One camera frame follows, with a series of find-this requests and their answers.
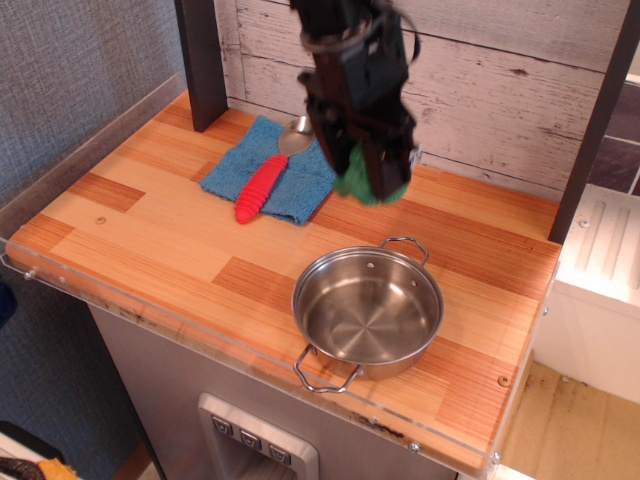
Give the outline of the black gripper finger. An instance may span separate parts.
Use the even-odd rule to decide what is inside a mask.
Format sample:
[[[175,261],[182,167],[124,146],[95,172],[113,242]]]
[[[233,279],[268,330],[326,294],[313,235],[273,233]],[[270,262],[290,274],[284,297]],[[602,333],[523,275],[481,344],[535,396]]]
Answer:
[[[361,144],[366,175],[376,201],[395,201],[412,176],[413,141],[406,135],[368,139]]]
[[[349,130],[352,108],[346,103],[308,99],[306,110],[327,162],[338,176],[344,176],[356,145]]]

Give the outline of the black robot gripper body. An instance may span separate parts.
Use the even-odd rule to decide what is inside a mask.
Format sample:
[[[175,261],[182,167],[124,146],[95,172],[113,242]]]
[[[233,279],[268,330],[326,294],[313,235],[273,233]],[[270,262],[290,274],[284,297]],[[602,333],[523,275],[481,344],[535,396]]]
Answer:
[[[299,9],[300,41],[314,68],[298,75],[308,99],[348,104],[356,145],[368,139],[406,135],[415,121],[400,100],[409,65],[421,50],[414,39],[406,55],[402,24],[413,22],[399,9]]]

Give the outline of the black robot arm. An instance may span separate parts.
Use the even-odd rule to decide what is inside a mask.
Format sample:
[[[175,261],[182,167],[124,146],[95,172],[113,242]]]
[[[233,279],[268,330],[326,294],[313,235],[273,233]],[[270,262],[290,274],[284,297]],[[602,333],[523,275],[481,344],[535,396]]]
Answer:
[[[412,175],[416,122],[401,100],[416,28],[390,1],[293,1],[300,41],[314,68],[302,71],[306,110],[337,190],[363,203],[393,201]]]

